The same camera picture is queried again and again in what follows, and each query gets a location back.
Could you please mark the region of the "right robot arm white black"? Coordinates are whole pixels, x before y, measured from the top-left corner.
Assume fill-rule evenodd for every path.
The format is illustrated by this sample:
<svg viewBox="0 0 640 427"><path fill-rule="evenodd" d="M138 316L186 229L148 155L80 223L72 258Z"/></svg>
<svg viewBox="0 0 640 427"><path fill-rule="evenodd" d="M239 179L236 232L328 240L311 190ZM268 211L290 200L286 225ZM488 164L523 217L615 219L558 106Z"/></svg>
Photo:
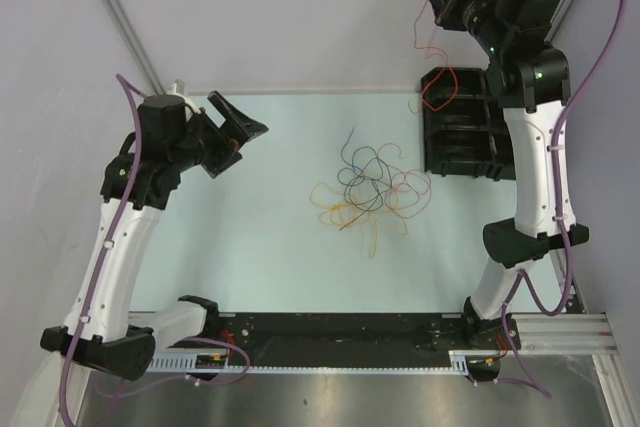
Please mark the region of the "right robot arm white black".
<svg viewBox="0 0 640 427"><path fill-rule="evenodd" d="M465 301L461 335L473 348L507 339L501 321L522 274L589 238L568 193L564 127L569 63L547 39L560 0L429 0L438 26L469 33L489 58L488 87L503 111L517 188L512 218L488 224L488 263Z"/></svg>

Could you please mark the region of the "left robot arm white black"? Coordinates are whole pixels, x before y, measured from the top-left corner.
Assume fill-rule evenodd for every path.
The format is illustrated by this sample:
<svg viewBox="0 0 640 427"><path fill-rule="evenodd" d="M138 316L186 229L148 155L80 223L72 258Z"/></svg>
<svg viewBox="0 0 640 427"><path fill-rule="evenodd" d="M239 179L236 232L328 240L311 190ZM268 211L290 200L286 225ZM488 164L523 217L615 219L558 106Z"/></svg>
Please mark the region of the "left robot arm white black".
<svg viewBox="0 0 640 427"><path fill-rule="evenodd" d="M219 339L217 303L195 295L179 297L145 325L129 321L144 254L182 174L201 167L211 178L218 177L241 160L245 144L269 130L219 92L207 99L223 116L221 125L177 93L148 96L134 108L134 131L105 169L89 269L63 325L44 330L44 350L70 356L74 365L135 381L156 351L187 338L202 347Z"/></svg>

